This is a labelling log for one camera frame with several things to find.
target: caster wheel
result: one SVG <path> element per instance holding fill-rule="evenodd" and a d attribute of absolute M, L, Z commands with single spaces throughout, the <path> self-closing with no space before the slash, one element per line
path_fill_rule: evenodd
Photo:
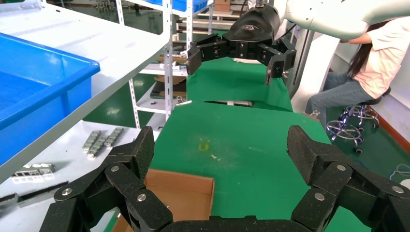
<path fill-rule="evenodd" d="M 363 150 L 358 147 L 353 148 L 353 151 L 356 152 L 357 154 L 361 154 L 363 152 Z"/>

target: yellow stain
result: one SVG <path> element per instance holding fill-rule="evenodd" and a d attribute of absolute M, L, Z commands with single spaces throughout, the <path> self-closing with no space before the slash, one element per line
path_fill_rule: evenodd
<path fill-rule="evenodd" d="M 209 148 L 209 143 L 200 143 L 198 146 L 198 150 L 200 151 L 207 151 Z"/>

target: black logo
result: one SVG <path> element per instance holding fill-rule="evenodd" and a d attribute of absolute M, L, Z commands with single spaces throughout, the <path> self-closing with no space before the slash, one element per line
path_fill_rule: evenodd
<path fill-rule="evenodd" d="M 255 30 L 255 29 L 259 29 L 257 26 L 250 25 L 250 24 L 243 25 L 243 26 L 241 26 L 241 28 L 242 28 L 243 30 Z"/>

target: jeans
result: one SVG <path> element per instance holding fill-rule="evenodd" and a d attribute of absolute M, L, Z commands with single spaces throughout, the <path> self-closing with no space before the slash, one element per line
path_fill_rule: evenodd
<path fill-rule="evenodd" d="M 305 113 L 311 114 L 314 110 L 319 111 L 318 119 L 323 128 L 326 129 L 327 108 L 354 105 L 372 99 L 360 86 L 360 83 L 350 78 L 346 73 L 329 72 L 323 92 L 310 97 Z"/>

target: open cardboard box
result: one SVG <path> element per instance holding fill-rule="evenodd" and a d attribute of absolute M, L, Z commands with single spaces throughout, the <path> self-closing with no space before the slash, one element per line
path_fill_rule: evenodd
<path fill-rule="evenodd" d="M 172 212 L 175 221 L 208 220 L 214 197 L 214 179 L 149 169 L 144 183 Z M 113 232 L 132 232 L 121 216 Z"/>

